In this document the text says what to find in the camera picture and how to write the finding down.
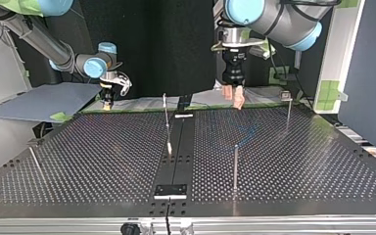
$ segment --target metal rod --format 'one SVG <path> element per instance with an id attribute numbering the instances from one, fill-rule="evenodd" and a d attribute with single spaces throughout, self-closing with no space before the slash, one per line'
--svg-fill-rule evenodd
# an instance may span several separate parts
<path id="1" fill-rule="evenodd" d="M 237 192 L 237 177 L 238 177 L 238 162 L 239 162 L 239 146 L 234 146 L 234 192 Z"/>
<path id="2" fill-rule="evenodd" d="M 167 134 L 167 151 L 171 155 L 172 145 L 170 144 L 170 130 L 169 130 L 169 119 L 167 115 L 166 94 L 164 94 L 164 118 L 165 118 L 166 134 Z"/>
<path id="3" fill-rule="evenodd" d="M 29 146 L 29 151 L 31 152 L 31 155 L 33 157 L 33 161 L 35 162 L 36 166 L 41 169 L 41 165 L 39 165 L 39 161 L 38 161 L 38 158 L 36 157 L 35 155 L 35 152 L 33 151 L 33 148 L 31 146 Z"/>
<path id="4" fill-rule="evenodd" d="M 291 99 L 291 100 L 289 101 L 288 123 L 289 123 L 289 120 L 291 119 L 292 102 L 293 102 L 293 99 Z"/>

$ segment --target perforated metal plate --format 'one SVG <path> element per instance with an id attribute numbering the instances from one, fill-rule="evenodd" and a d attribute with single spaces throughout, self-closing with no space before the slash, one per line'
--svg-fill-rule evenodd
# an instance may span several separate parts
<path id="1" fill-rule="evenodd" d="M 352 214 L 360 209 L 340 205 L 359 202 L 366 214 L 376 212 L 376 161 L 321 117 L 293 109 L 287 123 L 287 108 L 197 111 L 190 127 L 194 162 L 187 216 Z M 181 140 L 187 142 L 189 137 Z M 186 167 L 177 169 L 174 183 L 186 183 Z"/>
<path id="2" fill-rule="evenodd" d="M 148 215 L 166 137 L 161 113 L 80 116 L 35 150 L 40 166 L 26 152 L 0 170 L 0 206 L 121 206 Z"/>

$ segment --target vertical metal post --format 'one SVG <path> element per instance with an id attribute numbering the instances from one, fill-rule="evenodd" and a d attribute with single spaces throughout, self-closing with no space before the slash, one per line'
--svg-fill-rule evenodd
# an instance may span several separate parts
<path id="1" fill-rule="evenodd" d="M 169 130 L 169 119 L 167 116 L 166 94 L 164 94 L 164 118 L 165 118 L 166 134 L 167 134 L 167 151 L 171 155 L 172 145 L 170 144 L 170 130 Z"/>
<path id="2" fill-rule="evenodd" d="M 29 146 L 28 149 L 29 149 L 29 151 L 31 152 L 31 155 L 32 155 L 33 161 L 34 161 L 35 164 L 36 164 L 36 167 L 38 167 L 38 168 L 41 170 L 41 165 L 39 165 L 38 158 L 36 157 L 35 152 L 33 151 L 32 146 Z"/>
<path id="3" fill-rule="evenodd" d="M 239 146 L 234 146 L 234 192 L 237 192 L 237 177 L 238 177 L 238 162 L 239 162 Z"/>
<path id="4" fill-rule="evenodd" d="M 291 100 L 289 101 L 288 124 L 289 124 L 289 120 L 291 119 L 292 102 L 293 102 L 293 99 L 291 99 Z"/>

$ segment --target black curtain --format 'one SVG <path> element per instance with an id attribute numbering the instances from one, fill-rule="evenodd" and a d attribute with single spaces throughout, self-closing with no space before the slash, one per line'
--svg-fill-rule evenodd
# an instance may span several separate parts
<path id="1" fill-rule="evenodd" d="M 212 7 L 212 0 L 80 0 L 51 29 L 74 49 L 83 48 L 86 35 L 93 50 L 102 41 L 115 43 L 121 70 L 133 82 L 126 98 L 181 96 L 214 85 Z M 71 18 L 82 18 L 85 27 Z"/>

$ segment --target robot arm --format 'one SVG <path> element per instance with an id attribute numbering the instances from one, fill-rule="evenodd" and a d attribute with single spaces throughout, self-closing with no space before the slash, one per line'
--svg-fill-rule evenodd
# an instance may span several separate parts
<path id="1" fill-rule="evenodd" d="M 62 15 L 72 4 L 72 0 L 40 2 L 48 6 L 47 12 L 51 16 Z M 94 55 L 75 54 L 69 44 L 52 36 L 36 17 L 20 15 L 0 7 L 0 22 L 48 58 L 54 70 L 78 72 L 91 78 L 100 78 L 105 94 L 103 97 L 105 110 L 109 110 L 113 105 L 114 85 L 122 86 L 120 93 L 122 96 L 127 94 L 132 85 L 127 75 L 117 71 L 121 64 L 118 64 L 117 46 L 113 43 L 100 43 L 98 52 Z"/>
<path id="2" fill-rule="evenodd" d="M 244 104 L 243 84 L 245 73 L 242 65 L 247 52 L 261 40 L 245 37 L 247 28 L 260 33 L 286 48 L 296 51 L 309 49 L 319 37 L 326 13 L 341 0 L 224 0 L 224 14 L 219 22 L 222 58 L 226 70 L 222 75 L 223 94 L 234 98 L 234 107 Z"/>
<path id="3" fill-rule="evenodd" d="M 37 0 L 45 6 L 47 15 L 59 16 L 65 13 L 72 0 Z M 223 59 L 227 69 L 223 74 L 226 97 L 236 100 L 235 106 L 241 108 L 244 103 L 244 73 L 242 64 L 247 59 L 248 48 L 261 41 L 245 40 L 243 31 L 250 28 L 265 35 L 287 48 L 304 51 L 310 48 L 320 35 L 322 25 L 319 20 L 341 0 L 224 0 L 224 24 L 220 35 L 224 47 Z M 112 43 L 100 43 L 95 55 L 75 54 L 72 48 L 54 38 L 34 17 L 17 14 L 0 6 L 0 21 L 16 33 L 21 39 L 50 60 L 53 69 L 58 71 L 79 72 L 92 78 L 100 78 L 105 89 L 105 109 L 113 104 L 113 85 L 121 85 L 121 95 L 125 95 L 131 86 L 128 77 L 117 71 L 117 47 Z"/>
<path id="4" fill-rule="evenodd" d="M 319 22 L 341 0 L 224 0 L 226 16 L 235 24 L 297 51 L 309 49 L 322 31 Z"/>

